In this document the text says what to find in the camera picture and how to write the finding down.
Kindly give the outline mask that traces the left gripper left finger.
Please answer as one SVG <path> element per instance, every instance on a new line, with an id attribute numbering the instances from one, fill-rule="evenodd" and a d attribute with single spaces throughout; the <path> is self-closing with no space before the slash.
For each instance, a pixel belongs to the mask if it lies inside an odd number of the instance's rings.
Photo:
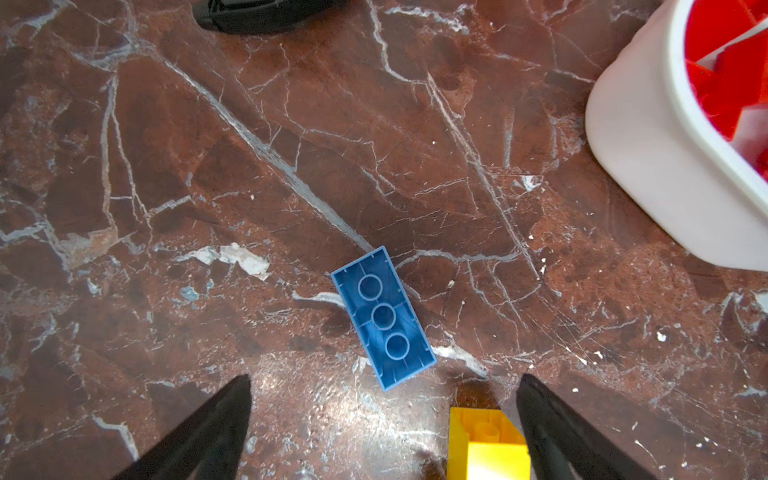
<path id="1" fill-rule="evenodd" d="M 234 479 L 252 409 L 251 380 L 221 388 L 118 479 Z"/>

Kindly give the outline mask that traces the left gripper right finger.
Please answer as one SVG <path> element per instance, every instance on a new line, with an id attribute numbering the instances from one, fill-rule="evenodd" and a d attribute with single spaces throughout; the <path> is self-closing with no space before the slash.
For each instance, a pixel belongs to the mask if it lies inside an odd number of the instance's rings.
<path id="1" fill-rule="evenodd" d="M 538 479 L 654 477 L 534 375 L 522 376 L 516 406 Z"/>

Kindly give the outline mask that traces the blue lego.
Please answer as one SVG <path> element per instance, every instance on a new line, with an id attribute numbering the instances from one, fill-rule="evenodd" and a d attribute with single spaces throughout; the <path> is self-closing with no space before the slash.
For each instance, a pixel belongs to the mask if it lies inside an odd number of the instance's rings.
<path id="1" fill-rule="evenodd" d="M 383 390 L 437 363 L 385 247 L 337 269 L 331 278 Z"/>

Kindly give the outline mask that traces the red lego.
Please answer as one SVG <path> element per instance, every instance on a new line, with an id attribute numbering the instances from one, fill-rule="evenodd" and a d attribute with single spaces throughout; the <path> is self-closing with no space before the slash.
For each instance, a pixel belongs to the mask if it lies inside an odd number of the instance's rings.
<path id="1" fill-rule="evenodd" d="M 685 33 L 685 58 L 698 62 L 756 25 L 753 1 L 695 0 Z"/>
<path id="2" fill-rule="evenodd" d="M 767 105 L 767 31 L 726 47 L 711 69 L 686 61 L 686 70 L 704 115 L 732 141 L 742 111 Z"/>

